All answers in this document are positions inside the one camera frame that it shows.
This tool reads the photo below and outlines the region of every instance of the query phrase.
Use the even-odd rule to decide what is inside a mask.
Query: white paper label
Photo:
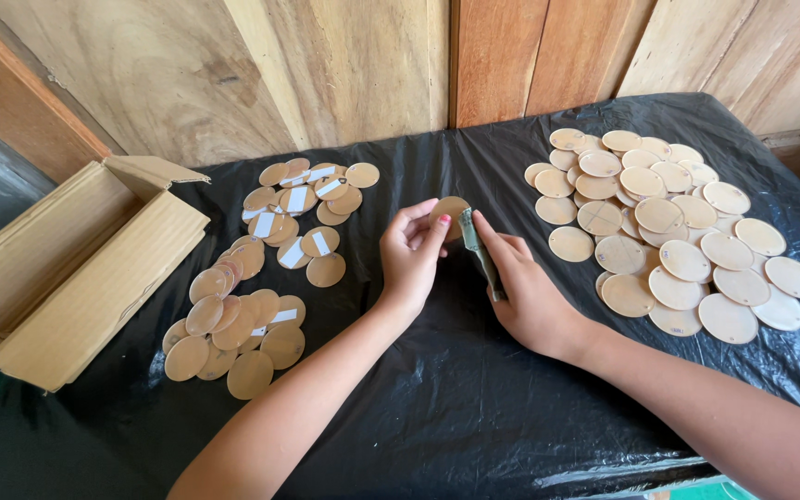
[[[279,323],[280,321],[288,321],[290,319],[295,319],[298,316],[297,309],[290,309],[288,311],[281,311],[276,313],[274,316],[274,320],[271,323]]]
[[[335,165],[332,165],[332,166],[329,166],[329,167],[326,167],[326,168],[321,168],[319,170],[312,170],[310,172],[310,178],[307,179],[307,181],[308,182],[310,182],[310,181],[319,181],[325,175],[332,175],[332,174],[335,174]]]
[[[307,198],[307,187],[294,187],[289,192],[289,212],[300,212],[304,210],[304,200]]]
[[[286,250],[286,253],[283,254],[280,263],[291,269],[295,267],[295,264],[297,264],[303,256],[304,251],[301,250],[301,238],[298,238],[295,240],[295,243],[289,247],[289,250]]]
[[[268,210],[268,208],[266,206],[264,208],[259,208],[258,210],[246,210],[246,209],[243,209],[243,220],[244,221],[251,221],[252,217],[254,217],[255,215],[258,215],[259,213],[262,213],[262,212],[264,212],[266,210]]]
[[[317,190],[317,198],[322,198],[324,194],[328,193],[329,191],[339,187],[341,182],[338,179],[328,183],[326,186],[320,187]]]
[[[274,225],[274,215],[271,212],[262,212],[258,215],[258,223],[255,224],[255,231],[252,236],[267,238],[270,236],[270,227]]]
[[[317,250],[320,251],[320,256],[326,256],[329,253],[329,246],[326,244],[326,239],[323,237],[323,233],[317,231],[314,233],[314,243],[317,244]]]

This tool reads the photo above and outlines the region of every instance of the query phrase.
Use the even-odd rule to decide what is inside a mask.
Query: cardboard box
[[[92,162],[0,231],[0,369],[75,380],[204,235],[168,188],[211,181],[154,156]]]

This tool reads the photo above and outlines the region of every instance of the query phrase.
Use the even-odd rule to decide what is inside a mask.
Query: right hand
[[[580,358],[588,346],[583,332],[590,322],[576,311],[532,259],[521,237],[496,233],[483,214],[473,214],[477,234],[486,244],[505,286],[507,300],[492,301],[496,318],[517,342],[544,356],[568,363]]]

